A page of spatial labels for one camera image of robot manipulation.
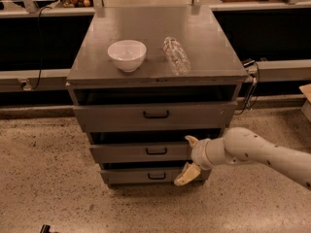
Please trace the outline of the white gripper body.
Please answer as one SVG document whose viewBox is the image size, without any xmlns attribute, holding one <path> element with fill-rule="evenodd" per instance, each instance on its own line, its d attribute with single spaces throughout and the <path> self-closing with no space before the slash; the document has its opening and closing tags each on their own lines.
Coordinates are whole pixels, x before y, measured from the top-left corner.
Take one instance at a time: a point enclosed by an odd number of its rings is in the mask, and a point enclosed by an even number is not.
<svg viewBox="0 0 311 233">
<path fill-rule="evenodd" d="M 210 139 L 197 140 L 191 143 L 191 159 L 201 170 L 211 170 L 214 165 L 208 157 L 207 147 Z"/>
</svg>

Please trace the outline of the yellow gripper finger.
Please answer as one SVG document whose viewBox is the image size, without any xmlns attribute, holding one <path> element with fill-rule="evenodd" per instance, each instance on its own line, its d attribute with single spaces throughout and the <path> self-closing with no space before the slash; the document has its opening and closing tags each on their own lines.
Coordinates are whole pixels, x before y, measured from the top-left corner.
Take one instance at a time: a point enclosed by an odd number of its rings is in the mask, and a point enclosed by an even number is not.
<svg viewBox="0 0 311 233">
<path fill-rule="evenodd" d="M 198 142 L 198 139 L 191 136 L 191 135 L 187 135 L 185 137 L 185 139 L 189 142 L 190 146 L 193 148 L 195 146 L 195 144 Z"/>
<path fill-rule="evenodd" d="M 174 184 L 177 186 L 183 186 L 194 179 L 196 179 L 201 173 L 201 169 L 195 163 L 186 163 L 182 172 L 174 180 Z"/>
</svg>

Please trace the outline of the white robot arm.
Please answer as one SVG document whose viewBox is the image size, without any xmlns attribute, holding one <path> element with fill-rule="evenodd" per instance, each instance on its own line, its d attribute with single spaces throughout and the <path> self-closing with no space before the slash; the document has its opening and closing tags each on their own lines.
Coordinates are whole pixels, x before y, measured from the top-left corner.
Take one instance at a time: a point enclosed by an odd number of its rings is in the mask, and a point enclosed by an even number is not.
<svg viewBox="0 0 311 233">
<path fill-rule="evenodd" d="M 241 165 L 257 162 L 281 173 L 285 177 L 311 189 L 311 154 L 272 144 L 255 132 L 233 127 L 217 139 L 198 140 L 187 135 L 191 146 L 192 163 L 186 163 L 174 180 L 182 186 L 196 179 L 202 171 L 218 165 Z"/>
</svg>

